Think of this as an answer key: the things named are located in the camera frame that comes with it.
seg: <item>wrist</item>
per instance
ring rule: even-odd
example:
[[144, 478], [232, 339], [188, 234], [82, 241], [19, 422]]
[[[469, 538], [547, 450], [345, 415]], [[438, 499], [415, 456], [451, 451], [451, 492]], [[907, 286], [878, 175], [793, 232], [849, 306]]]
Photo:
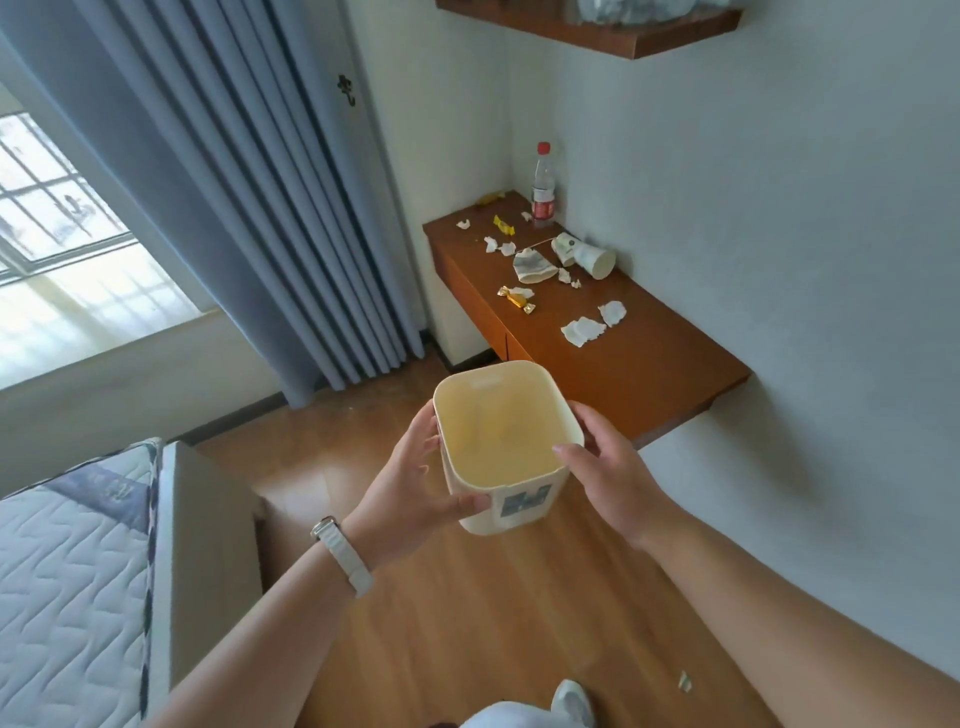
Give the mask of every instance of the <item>wrist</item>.
[[353, 550], [360, 556], [367, 571], [373, 571], [380, 566], [382, 555], [376, 537], [376, 530], [363, 523], [362, 519], [354, 517], [354, 514], [347, 516], [340, 524], [340, 531], [344, 537], [353, 546]]

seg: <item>gold candy wrapper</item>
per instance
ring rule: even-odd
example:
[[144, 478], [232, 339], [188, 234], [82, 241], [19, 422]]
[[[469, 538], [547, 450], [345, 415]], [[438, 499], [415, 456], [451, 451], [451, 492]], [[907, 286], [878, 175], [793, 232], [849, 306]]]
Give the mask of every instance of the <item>gold candy wrapper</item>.
[[534, 308], [537, 307], [535, 303], [527, 303], [526, 298], [523, 296], [518, 296], [516, 293], [511, 293], [510, 289], [507, 286], [501, 286], [500, 290], [496, 292], [497, 296], [503, 296], [507, 301], [515, 305], [517, 308], [522, 308], [524, 313], [533, 313]]
[[503, 220], [500, 219], [499, 215], [493, 216], [493, 224], [496, 225], [500, 232], [502, 232], [504, 235], [516, 235], [514, 226], [507, 225], [505, 222], [503, 222]]

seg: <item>window sill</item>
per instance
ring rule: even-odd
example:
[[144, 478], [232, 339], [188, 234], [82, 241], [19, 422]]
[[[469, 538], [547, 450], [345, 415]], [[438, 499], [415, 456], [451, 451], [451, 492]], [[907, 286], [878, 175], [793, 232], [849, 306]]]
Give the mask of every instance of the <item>window sill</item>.
[[0, 390], [201, 315], [140, 245], [0, 287]]

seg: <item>white watch strap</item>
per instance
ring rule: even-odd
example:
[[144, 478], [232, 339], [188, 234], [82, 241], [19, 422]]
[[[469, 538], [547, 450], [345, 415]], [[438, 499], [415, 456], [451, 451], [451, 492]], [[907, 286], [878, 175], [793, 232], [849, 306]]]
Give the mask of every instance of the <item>white watch strap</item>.
[[360, 554], [350, 545], [340, 526], [332, 518], [327, 517], [317, 523], [310, 531], [313, 537], [322, 541], [340, 568], [347, 574], [350, 586], [357, 592], [357, 598], [366, 594], [373, 586], [373, 575], [363, 563]]

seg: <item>wooden shelf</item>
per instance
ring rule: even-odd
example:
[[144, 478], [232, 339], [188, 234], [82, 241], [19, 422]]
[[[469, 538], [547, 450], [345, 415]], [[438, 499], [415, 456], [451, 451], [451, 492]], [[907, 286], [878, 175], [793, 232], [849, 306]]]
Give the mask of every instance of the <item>wooden shelf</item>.
[[739, 8], [702, 9], [666, 23], [605, 26], [564, 19], [564, 0], [436, 0], [437, 7], [535, 36], [635, 60], [735, 31]]

